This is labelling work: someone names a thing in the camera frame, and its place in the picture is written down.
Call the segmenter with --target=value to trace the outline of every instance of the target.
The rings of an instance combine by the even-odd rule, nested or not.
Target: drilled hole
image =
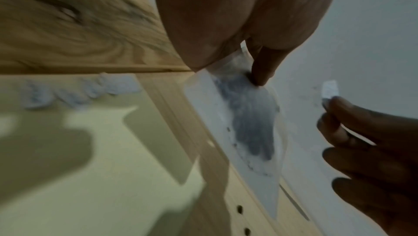
[[[238,206],[236,207],[236,210],[238,211],[238,213],[239,213],[239,214],[242,214],[242,213],[244,212],[244,208],[243,208],[243,206],[241,206],[241,205],[238,205]]]

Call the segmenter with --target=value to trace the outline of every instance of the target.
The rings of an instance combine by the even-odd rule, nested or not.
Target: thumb
[[[292,50],[273,50],[262,47],[254,59],[251,75],[256,85],[265,85],[273,77],[279,64]]]
[[[406,140],[418,131],[418,120],[375,112],[351,104],[344,98],[324,101],[324,107],[348,129],[371,140]]]

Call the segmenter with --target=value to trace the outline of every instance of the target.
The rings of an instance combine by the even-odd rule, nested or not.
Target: finger
[[[341,123],[331,114],[324,113],[317,122],[317,128],[333,146],[369,149],[370,144],[346,131]]]
[[[414,213],[418,204],[410,198],[387,192],[373,184],[337,178],[332,182],[335,193],[345,202],[352,205],[369,205],[396,213]]]
[[[366,138],[376,140],[414,140],[411,132],[418,132],[418,120],[392,116],[355,106],[341,97],[325,103],[327,112],[344,126]]]
[[[254,59],[251,74],[256,85],[265,85],[273,77],[279,64],[292,50],[272,50],[262,47]]]
[[[369,218],[371,218],[385,232],[388,232],[390,230],[391,224],[393,223],[393,219],[394,219],[394,214],[392,212],[375,208],[370,205],[362,205],[362,204],[351,204],[351,205],[357,208],[362,213],[364,213]]]
[[[261,48],[263,47],[261,44],[253,40],[253,38],[248,38],[245,40],[245,44],[247,46],[249,54],[253,57],[253,59],[257,59],[258,54],[261,51]]]
[[[347,175],[359,174],[402,187],[411,186],[414,181],[408,165],[384,154],[350,148],[328,148],[323,151],[322,157],[330,166]]]

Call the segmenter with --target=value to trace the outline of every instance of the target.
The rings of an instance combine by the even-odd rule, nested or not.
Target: wooden table
[[[183,96],[192,73],[149,73],[189,69],[146,0],[0,0],[0,31],[3,74],[143,73],[138,79],[207,182],[182,235],[320,235],[283,181],[280,218],[267,216]]]

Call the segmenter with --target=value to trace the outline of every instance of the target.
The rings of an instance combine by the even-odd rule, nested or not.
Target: dark substance in bag
[[[270,161],[274,155],[274,120],[279,111],[274,98],[265,88],[253,85],[246,74],[215,78],[214,82],[233,113],[236,140],[251,155]]]

